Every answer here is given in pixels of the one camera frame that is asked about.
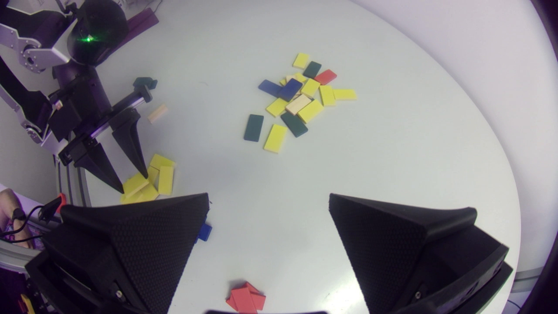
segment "red block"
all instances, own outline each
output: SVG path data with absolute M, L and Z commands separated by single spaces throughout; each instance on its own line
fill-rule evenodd
M 252 302 L 257 310 L 263 310 L 263 305 L 266 303 L 266 296 L 261 294 L 252 293 Z
M 238 312 L 237 303 L 234 301 L 234 298 L 233 298 L 232 295 L 231 295 L 225 302 L 226 302 L 228 305 L 230 305 L 230 307 L 232 307 L 235 311 Z
M 331 82 L 336 77 L 337 77 L 337 74 L 333 73 L 332 70 L 326 70 L 326 71 L 323 71 L 322 73 L 318 74 L 314 78 L 314 80 L 320 82 L 320 84 L 322 84 L 322 85 L 327 85 L 327 84 L 329 84 L 329 82 Z
M 255 293 L 255 294 L 259 294 L 258 289 L 256 289 L 253 285 L 251 285 L 249 282 L 246 282 L 242 285 L 241 288 L 248 288 L 248 290 L 250 290 L 250 293 Z
M 258 314 L 248 287 L 233 289 L 230 292 L 230 296 L 234 298 L 237 311 L 240 314 Z

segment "round table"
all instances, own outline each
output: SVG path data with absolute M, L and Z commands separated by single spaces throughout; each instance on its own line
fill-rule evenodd
M 475 207 L 476 225 L 519 253 L 519 203 L 493 131 L 456 81 L 409 38 L 349 1 L 170 1 L 160 23 L 98 67 L 116 103 L 135 77 L 159 80 L 138 107 L 143 153 L 177 162 L 172 196 L 208 192 L 213 231 L 188 260 L 169 313 L 231 311 L 229 290 L 250 281 L 268 313 L 368 313 L 328 213 L 329 193 L 430 208 Z M 263 150 L 274 98 L 257 89 L 298 72 L 304 52 L 332 69 L 338 101 L 288 132 L 279 154 Z M 153 125 L 146 117 L 169 108 Z M 264 115 L 259 142 L 242 139 Z M 100 136 L 122 181 L 137 170 Z M 120 194 L 89 173 L 93 206 Z M 501 313 L 513 275 L 483 313 Z

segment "dark green block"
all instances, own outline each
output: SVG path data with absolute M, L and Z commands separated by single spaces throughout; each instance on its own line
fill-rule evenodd
M 311 61 L 306 70 L 304 70 L 303 75 L 307 78 L 315 78 L 318 72 L 320 71 L 321 64 Z
M 308 128 L 304 125 L 304 122 L 298 116 L 293 116 L 290 112 L 283 113 L 281 119 L 283 119 L 283 122 L 295 137 L 299 137 L 308 132 Z
M 250 115 L 248 124 L 246 124 L 246 132 L 244 139 L 247 141 L 259 141 L 259 134 L 262 132 L 263 116 Z

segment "blue block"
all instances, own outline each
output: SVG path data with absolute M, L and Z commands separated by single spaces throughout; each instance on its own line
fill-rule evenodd
M 207 223 L 201 227 L 200 232 L 198 233 L 198 239 L 202 241 L 207 241 L 209 239 L 209 234 L 211 233 L 212 227 Z
M 284 101 L 291 101 L 295 96 L 296 92 L 302 87 L 302 83 L 296 79 L 291 79 L 285 86 L 279 91 L 277 96 L 282 98 Z
M 279 91 L 283 88 L 281 85 L 275 84 L 272 81 L 267 79 L 263 80 L 263 82 L 258 86 L 258 88 L 271 96 L 278 97 Z
M 298 116 L 293 116 L 290 112 L 283 113 L 281 119 L 283 119 L 283 122 L 295 137 L 299 137 L 308 132 L 308 128 L 304 125 L 304 122 Z

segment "green light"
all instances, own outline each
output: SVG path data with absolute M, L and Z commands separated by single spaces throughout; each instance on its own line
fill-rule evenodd
M 80 39 L 81 41 L 92 42 L 95 41 L 95 37 L 89 35 L 86 38 Z

